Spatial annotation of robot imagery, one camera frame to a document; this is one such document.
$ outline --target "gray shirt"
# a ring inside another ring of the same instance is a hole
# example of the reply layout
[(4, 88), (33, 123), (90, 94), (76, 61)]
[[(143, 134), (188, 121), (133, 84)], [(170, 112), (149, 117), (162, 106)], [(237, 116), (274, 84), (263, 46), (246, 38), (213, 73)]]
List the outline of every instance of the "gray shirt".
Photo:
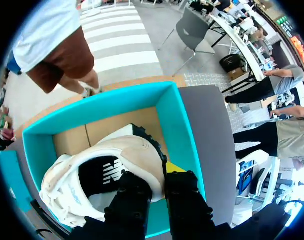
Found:
[(282, 69), (291, 70), (293, 77), (270, 76), (275, 95), (286, 93), (304, 80), (304, 71), (299, 66), (289, 65)]

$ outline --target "gray table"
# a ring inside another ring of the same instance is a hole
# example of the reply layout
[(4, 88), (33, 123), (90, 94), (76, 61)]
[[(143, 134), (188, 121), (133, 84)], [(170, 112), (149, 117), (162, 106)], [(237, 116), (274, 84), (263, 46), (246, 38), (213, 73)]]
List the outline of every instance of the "gray table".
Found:
[[(196, 142), (206, 202), (213, 208), (214, 223), (231, 223), (236, 197), (236, 159), (232, 130), (222, 94), (214, 85), (183, 87), (179, 91)], [(31, 196), (49, 214), (29, 174), (22, 140), (17, 139), (7, 150), (16, 151)], [(170, 240), (172, 237), (168, 232), (151, 239)]]

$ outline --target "brown shorts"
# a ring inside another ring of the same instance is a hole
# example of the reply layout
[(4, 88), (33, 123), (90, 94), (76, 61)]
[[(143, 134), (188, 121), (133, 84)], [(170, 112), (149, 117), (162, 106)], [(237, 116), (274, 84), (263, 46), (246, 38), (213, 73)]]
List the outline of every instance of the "brown shorts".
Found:
[(83, 30), (79, 27), (26, 74), (48, 94), (63, 75), (71, 79), (81, 79), (93, 66), (93, 55), (85, 41)]

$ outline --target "sneaker insole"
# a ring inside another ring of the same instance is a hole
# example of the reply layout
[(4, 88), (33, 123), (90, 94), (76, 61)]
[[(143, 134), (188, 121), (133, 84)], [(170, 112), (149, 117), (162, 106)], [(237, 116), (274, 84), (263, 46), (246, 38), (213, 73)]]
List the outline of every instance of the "sneaker insole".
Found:
[(125, 168), (114, 156), (91, 159), (78, 167), (78, 177), (87, 198), (118, 189), (118, 180)]

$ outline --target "beige shirt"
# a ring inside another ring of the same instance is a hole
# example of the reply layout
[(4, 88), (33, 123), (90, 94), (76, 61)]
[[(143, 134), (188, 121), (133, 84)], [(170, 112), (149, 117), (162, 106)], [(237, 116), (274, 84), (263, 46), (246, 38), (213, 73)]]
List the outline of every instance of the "beige shirt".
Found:
[(280, 159), (299, 159), (304, 164), (304, 119), (291, 118), (276, 123), (277, 155)]

